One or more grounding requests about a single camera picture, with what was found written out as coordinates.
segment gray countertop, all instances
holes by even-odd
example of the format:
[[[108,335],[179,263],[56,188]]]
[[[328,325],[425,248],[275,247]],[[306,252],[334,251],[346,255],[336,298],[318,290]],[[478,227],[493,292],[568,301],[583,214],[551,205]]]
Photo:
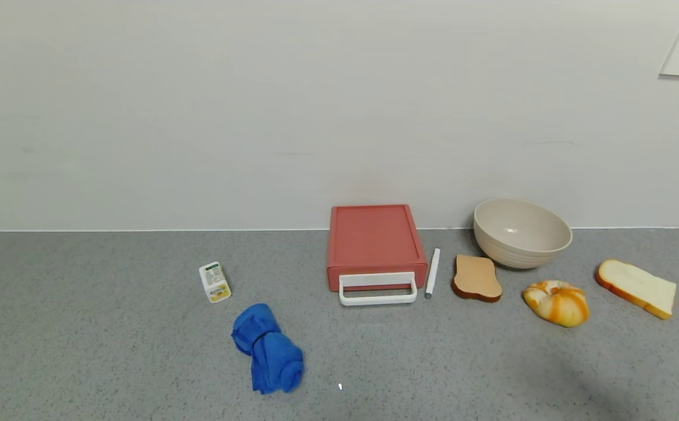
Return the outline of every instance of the gray countertop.
[[[545,267],[498,268],[494,304],[449,287],[471,232],[420,234],[442,249],[433,298],[370,307],[329,292],[326,232],[0,234],[0,420],[679,419],[679,230],[577,231]],[[673,317],[597,285],[605,258],[676,282]],[[234,295],[210,304],[214,260]],[[591,319],[534,315],[543,279],[583,288]],[[304,351],[292,394],[253,392],[230,339],[258,302]]]

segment rolled towel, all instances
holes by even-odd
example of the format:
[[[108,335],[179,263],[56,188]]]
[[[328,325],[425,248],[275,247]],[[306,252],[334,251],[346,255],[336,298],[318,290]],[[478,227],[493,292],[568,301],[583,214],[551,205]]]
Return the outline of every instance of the rolled towel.
[[[235,346],[251,355],[251,386],[262,394],[291,392],[303,375],[303,352],[280,332],[267,304],[254,304],[236,318]]]

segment bowl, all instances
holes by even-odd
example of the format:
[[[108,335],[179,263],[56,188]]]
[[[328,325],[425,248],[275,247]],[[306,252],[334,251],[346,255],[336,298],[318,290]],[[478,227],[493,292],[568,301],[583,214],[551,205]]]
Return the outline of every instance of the bowl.
[[[571,245],[571,227],[552,211],[532,202],[491,199],[475,208],[475,238],[498,263],[531,269],[556,258]]]

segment bread slice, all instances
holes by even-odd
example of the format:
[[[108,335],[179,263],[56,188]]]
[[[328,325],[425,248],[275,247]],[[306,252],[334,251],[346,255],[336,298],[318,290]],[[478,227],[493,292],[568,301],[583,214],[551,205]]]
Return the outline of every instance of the bread slice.
[[[495,279],[495,264],[484,257],[456,256],[456,275],[451,281],[451,288],[461,298],[489,303],[495,303],[503,295],[503,289]]]
[[[661,319],[671,317],[677,284],[614,258],[599,265],[594,276],[604,288]]]

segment white handle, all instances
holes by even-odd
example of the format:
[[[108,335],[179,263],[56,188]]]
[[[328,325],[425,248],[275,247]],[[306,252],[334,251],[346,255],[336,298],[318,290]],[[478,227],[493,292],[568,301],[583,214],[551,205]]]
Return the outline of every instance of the white handle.
[[[339,275],[339,301],[343,306],[371,306],[374,304],[412,303],[417,299],[415,272],[388,272],[388,274]],[[410,284],[411,294],[380,296],[345,296],[345,287]]]

